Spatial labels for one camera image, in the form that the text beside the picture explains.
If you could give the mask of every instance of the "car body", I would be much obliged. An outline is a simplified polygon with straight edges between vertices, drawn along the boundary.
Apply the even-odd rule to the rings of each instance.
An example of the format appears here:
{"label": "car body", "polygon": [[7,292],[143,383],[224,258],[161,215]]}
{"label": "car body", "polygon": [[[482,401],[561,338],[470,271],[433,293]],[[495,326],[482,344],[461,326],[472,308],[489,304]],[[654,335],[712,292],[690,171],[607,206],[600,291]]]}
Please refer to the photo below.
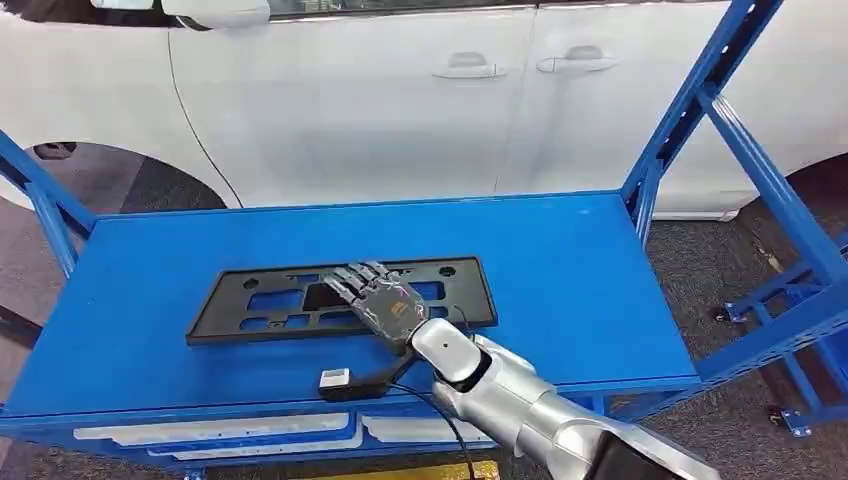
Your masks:
{"label": "car body", "polygon": [[[138,152],[229,207],[614,189],[728,5],[366,1],[271,0],[208,31],[0,14],[0,127]],[[846,21],[841,0],[788,0],[725,89],[784,174],[848,151]],[[657,216],[756,195],[702,125]]]}

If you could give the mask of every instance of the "yellow mat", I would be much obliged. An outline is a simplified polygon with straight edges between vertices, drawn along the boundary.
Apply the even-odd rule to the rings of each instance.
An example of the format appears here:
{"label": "yellow mat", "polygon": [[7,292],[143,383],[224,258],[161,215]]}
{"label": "yellow mat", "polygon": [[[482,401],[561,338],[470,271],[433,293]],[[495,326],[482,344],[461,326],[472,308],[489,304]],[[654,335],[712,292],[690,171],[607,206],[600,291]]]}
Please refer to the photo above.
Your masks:
{"label": "yellow mat", "polygon": [[[493,460],[474,462],[474,476],[478,480],[500,480],[498,463]],[[408,468],[386,472],[354,473],[334,477],[319,477],[302,480],[469,480],[468,465],[438,465],[435,467]]]}

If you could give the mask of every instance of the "blue shelf top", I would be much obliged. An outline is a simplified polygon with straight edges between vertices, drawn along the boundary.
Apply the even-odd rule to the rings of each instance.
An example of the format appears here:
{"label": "blue shelf top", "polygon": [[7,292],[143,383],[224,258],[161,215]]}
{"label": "blue shelf top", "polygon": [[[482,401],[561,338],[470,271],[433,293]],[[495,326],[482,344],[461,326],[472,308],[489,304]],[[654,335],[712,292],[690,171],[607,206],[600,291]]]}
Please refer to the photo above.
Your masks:
{"label": "blue shelf top", "polygon": [[489,282],[499,325],[481,333],[551,383],[699,381],[621,197],[598,192],[102,218],[4,413],[317,400],[322,370],[368,374],[390,353],[372,336],[189,347],[218,273],[457,256]]}

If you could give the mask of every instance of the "car window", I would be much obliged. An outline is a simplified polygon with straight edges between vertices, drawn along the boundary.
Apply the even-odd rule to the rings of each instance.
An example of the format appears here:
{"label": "car window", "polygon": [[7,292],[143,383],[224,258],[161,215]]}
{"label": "car window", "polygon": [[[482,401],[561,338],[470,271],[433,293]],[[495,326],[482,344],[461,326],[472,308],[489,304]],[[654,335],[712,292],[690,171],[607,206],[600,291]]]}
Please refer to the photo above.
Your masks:
{"label": "car window", "polygon": [[467,8],[530,4],[521,0],[268,0],[271,17],[283,18],[310,13],[356,13],[367,11]]}

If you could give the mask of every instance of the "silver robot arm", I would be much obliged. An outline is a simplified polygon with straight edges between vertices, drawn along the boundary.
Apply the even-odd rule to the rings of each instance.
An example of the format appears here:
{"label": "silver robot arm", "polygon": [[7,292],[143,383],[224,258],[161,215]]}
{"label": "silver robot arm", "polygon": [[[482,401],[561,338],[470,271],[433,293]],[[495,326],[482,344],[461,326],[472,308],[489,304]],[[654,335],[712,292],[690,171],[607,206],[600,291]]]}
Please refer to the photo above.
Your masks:
{"label": "silver robot arm", "polygon": [[516,456],[547,467],[555,480],[718,480],[695,454],[638,425],[619,422],[559,396],[527,360],[450,322],[428,319],[420,295],[376,262],[324,279],[395,348],[411,347],[435,370],[433,394]]}

